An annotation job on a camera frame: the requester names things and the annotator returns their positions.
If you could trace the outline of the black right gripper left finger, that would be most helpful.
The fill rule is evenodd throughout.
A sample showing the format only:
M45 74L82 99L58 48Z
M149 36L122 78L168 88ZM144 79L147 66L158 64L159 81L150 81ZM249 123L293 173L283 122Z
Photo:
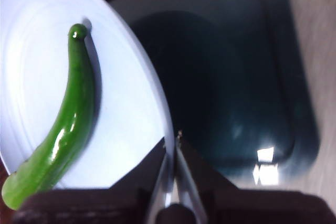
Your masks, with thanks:
M12 223L143 223L164 155L160 140L134 169L107 189L34 194L14 213Z

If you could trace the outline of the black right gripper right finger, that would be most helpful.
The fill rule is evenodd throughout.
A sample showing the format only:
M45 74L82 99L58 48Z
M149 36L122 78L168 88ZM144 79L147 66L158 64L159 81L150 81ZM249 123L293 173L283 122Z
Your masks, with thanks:
M321 198L298 191L239 189L184 139L176 136L176 161L191 186L192 203L201 223L335 223Z

